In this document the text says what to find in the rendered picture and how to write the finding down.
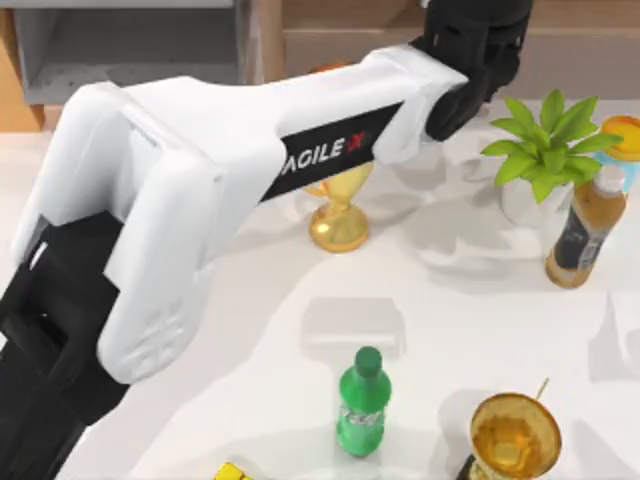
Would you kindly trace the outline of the wooden cupboard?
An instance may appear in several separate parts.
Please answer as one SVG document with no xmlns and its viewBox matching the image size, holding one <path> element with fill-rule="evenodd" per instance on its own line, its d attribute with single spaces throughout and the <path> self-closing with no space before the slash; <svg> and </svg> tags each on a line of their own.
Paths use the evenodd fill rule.
<svg viewBox="0 0 640 480">
<path fill-rule="evenodd" d="M 421 34 L 418 0 L 283 0 L 291 75 Z M 640 0 L 534 0 L 516 79 L 502 94 L 640 99 Z"/>
</svg>

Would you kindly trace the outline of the green plant in white pot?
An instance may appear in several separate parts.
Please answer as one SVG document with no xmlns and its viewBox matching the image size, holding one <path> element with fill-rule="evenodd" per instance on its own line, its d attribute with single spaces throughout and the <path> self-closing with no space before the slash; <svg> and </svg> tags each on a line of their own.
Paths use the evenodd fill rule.
<svg viewBox="0 0 640 480">
<path fill-rule="evenodd" d="M 511 136 L 491 142 L 481 154 L 502 159 L 494 185 L 509 221 L 542 226 L 562 208 L 570 190 L 599 172 L 601 164 L 591 155 L 623 142 L 621 134 L 592 121 L 598 100 L 591 96 L 566 107 L 564 94 L 554 89 L 534 114 L 523 101 L 504 98 L 510 115 L 490 125 Z"/>
</svg>

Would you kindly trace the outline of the brown tea bottle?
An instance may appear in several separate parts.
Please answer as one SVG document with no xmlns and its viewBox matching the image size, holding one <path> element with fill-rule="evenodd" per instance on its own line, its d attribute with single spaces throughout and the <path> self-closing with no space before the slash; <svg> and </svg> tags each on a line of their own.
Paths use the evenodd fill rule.
<svg viewBox="0 0 640 480">
<path fill-rule="evenodd" d="M 545 260 L 547 277 L 555 285 L 575 289 L 589 279 L 605 241 L 626 209 L 624 184 L 622 167 L 608 164 L 574 189 L 564 228 Z"/>
</svg>

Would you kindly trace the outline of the grey cabinet with dark inside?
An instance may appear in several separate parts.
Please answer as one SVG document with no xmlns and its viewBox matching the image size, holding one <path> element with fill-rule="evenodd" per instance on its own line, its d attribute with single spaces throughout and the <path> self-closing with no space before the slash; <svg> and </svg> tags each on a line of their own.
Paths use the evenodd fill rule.
<svg viewBox="0 0 640 480">
<path fill-rule="evenodd" d="M 242 84 L 256 0 L 0 0 L 14 17 L 24 96 L 61 105 L 83 85 L 187 75 Z"/>
</svg>

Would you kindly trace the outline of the green bottle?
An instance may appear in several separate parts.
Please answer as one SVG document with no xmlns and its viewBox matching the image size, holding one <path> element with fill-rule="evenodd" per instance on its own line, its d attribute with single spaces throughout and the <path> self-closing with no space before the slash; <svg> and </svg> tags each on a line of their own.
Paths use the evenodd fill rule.
<svg viewBox="0 0 640 480">
<path fill-rule="evenodd" d="M 376 347 L 363 346 L 357 351 L 353 364 L 339 380 L 339 394 L 336 439 L 348 454 L 369 456 L 383 440 L 392 395 L 392 383 Z"/>
</svg>

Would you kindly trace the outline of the gold cup trophy black base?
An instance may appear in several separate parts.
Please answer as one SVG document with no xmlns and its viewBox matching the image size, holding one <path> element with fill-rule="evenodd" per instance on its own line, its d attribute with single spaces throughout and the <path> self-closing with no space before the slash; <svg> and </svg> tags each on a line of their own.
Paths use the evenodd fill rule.
<svg viewBox="0 0 640 480">
<path fill-rule="evenodd" d="M 484 399 L 470 423 L 471 454 L 455 480 L 535 480 L 557 463 L 562 436 L 554 416 L 535 396 L 503 392 Z"/>
</svg>

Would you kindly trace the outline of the yellow block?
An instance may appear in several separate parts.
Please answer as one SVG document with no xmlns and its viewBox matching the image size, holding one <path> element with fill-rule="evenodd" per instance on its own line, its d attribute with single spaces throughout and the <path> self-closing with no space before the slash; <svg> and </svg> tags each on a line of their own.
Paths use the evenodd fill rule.
<svg viewBox="0 0 640 480">
<path fill-rule="evenodd" d="M 232 462 L 225 462 L 212 480 L 253 480 L 246 472 Z"/>
</svg>

